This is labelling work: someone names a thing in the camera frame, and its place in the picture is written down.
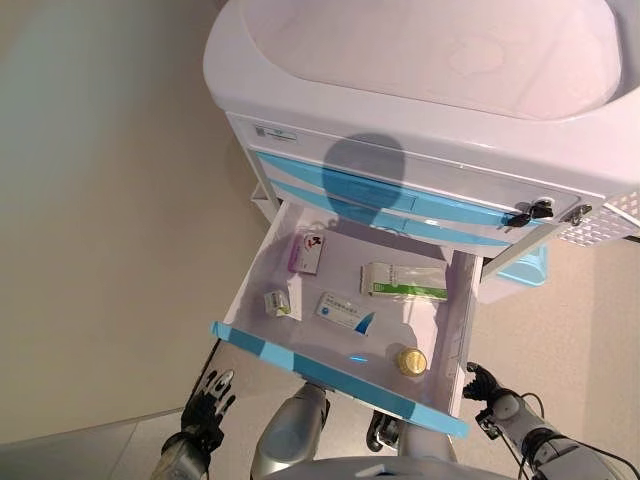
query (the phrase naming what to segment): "blue drawer trim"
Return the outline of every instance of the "blue drawer trim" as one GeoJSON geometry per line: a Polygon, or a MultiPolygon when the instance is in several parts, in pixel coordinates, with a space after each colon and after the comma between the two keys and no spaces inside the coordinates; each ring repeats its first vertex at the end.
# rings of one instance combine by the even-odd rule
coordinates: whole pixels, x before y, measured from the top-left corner
{"type": "Polygon", "coordinates": [[[366,403],[392,412],[416,425],[448,435],[464,437],[469,432],[468,425],[439,410],[416,404],[400,395],[374,384],[341,372],[334,368],[298,355],[284,347],[266,342],[254,335],[241,332],[220,322],[212,326],[213,333],[243,350],[247,350],[261,360],[293,371],[304,378],[358,398],[366,403]]]}
{"type": "Polygon", "coordinates": [[[459,232],[457,230],[451,230],[437,225],[429,225],[427,223],[397,217],[388,213],[378,212],[370,208],[360,207],[335,198],[329,199],[329,197],[326,197],[325,195],[294,187],[293,185],[289,185],[278,180],[269,180],[275,186],[306,202],[323,208],[324,210],[335,212],[341,217],[363,223],[365,225],[392,229],[397,232],[404,232],[418,237],[430,238],[449,243],[467,243],[492,247],[508,247],[511,245],[510,243],[495,240],[493,238],[481,237],[472,233],[459,232]]]}
{"type": "Polygon", "coordinates": [[[290,160],[263,152],[258,157],[328,193],[374,208],[390,208],[430,218],[474,225],[502,226],[512,215],[407,187],[372,180],[331,168],[290,160]]]}
{"type": "Polygon", "coordinates": [[[342,200],[335,198],[329,199],[329,197],[320,195],[319,193],[310,192],[277,180],[270,180],[271,183],[280,187],[282,190],[287,191],[306,202],[312,203],[324,210],[337,213],[341,217],[348,218],[355,222],[387,228],[396,232],[402,232],[407,222],[407,220],[402,217],[383,213],[371,208],[361,207],[359,205],[354,205],[353,203],[343,202],[342,200]]]}
{"type": "MultiPolygon", "coordinates": [[[[416,425],[433,425],[433,424],[441,424],[442,419],[440,418],[443,413],[438,410],[434,410],[433,408],[425,407],[424,405],[420,405],[416,403],[413,412],[411,412],[411,416],[409,417],[409,421],[411,423],[415,423],[416,425]]],[[[449,435],[455,435],[456,437],[466,437],[469,435],[469,425],[464,422],[448,422],[446,425],[447,431],[437,430],[442,433],[447,433],[449,435]]]]}

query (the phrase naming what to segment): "white cart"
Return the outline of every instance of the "white cart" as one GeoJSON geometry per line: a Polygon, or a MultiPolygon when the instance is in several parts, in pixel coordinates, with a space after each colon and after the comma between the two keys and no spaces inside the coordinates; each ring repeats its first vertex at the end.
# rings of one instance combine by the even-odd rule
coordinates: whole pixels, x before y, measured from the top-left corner
{"type": "Polygon", "coordinates": [[[481,280],[543,275],[526,255],[559,234],[638,228],[637,0],[230,0],[204,72],[272,221],[214,333],[415,424],[467,431],[481,280]],[[326,236],[316,276],[287,270],[300,228],[326,236]],[[359,293],[363,264],[441,260],[446,303],[359,293]],[[266,315],[275,289],[302,321],[266,315]],[[375,311],[369,335],[314,315],[325,291],[375,311]],[[425,375],[395,367],[403,346],[424,351],[425,375]]]}

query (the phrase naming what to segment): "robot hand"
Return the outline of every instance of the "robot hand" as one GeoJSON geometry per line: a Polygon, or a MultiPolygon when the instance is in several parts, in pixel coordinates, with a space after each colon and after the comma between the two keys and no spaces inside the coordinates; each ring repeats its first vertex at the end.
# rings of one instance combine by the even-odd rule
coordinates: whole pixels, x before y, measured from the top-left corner
{"type": "Polygon", "coordinates": [[[236,399],[235,395],[228,395],[233,370],[227,370],[214,381],[216,376],[214,370],[187,402],[180,419],[181,430],[162,446],[152,480],[199,480],[208,472],[211,453],[224,438],[220,422],[236,399]]]}

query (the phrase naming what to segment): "green and white box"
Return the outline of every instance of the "green and white box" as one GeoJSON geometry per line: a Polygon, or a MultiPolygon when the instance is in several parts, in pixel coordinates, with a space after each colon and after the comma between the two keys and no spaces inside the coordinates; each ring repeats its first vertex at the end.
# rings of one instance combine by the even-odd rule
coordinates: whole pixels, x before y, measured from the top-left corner
{"type": "Polygon", "coordinates": [[[374,297],[426,298],[447,301],[445,263],[436,267],[406,267],[373,262],[362,267],[360,290],[374,297]]]}

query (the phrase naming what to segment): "gold jar lid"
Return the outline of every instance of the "gold jar lid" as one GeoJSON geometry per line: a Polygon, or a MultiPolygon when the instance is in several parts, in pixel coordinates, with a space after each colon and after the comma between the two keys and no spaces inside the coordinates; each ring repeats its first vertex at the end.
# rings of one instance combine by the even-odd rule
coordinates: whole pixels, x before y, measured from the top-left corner
{"type": "Polygon", "coordinates": [[[427,358],[417,348],[405,348],[396,357],[400,371],[409,377],[418,377],[427,369],[427,358]]]}

